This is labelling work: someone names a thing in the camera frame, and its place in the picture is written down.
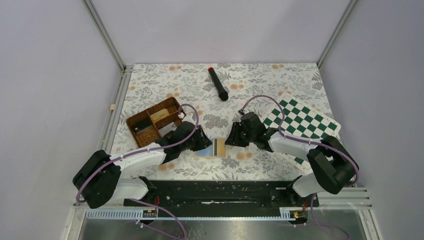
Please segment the beige leather card holder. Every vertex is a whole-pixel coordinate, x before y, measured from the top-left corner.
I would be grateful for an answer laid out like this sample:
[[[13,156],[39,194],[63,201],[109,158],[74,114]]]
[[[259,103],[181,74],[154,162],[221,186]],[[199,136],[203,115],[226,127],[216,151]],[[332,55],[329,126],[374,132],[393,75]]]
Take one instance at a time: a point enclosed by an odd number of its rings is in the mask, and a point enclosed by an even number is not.
[[[212,145],[208,146],[205,149],[199,150],[195,152],[195,155],[197,157],[204,157],[204,158],[227,158],[228,157],[228,150],[227,145],[225,144],[224,138],[213,138],[211,140]]]

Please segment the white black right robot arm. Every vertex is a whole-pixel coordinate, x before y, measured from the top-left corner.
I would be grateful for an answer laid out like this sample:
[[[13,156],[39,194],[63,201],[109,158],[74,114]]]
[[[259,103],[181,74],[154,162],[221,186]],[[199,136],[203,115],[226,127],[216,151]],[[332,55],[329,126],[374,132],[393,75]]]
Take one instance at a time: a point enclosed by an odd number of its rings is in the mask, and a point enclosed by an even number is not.
[[[301,205],[307,196],[328,192],[338,194],[358,177],[359,167],[337,138],[326,136],[319,141],[282,132],[280,127],[266,127],[254,112],[234,122],[225,144],[247,147],[254,144],[260,150],[283,153],[309,162],[312,173],[302,175],[288,187],[287,201]]]

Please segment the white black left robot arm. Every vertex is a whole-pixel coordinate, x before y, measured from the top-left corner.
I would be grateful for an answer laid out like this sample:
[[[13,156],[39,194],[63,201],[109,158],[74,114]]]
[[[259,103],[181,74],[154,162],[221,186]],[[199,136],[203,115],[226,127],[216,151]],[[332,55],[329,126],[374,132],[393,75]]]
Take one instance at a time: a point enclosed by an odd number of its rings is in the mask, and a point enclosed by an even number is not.
[[[197,152],[212,144],[200,125],[184,121],[145,147],[116,156],[98,150],[72,179],[78,190],[76,202],[96,209],[110,200],[137,199],[148,206],[155,200],[154,190],[141,178],[125,178],[124,173],[162,165],[177,159],[183,151]]]

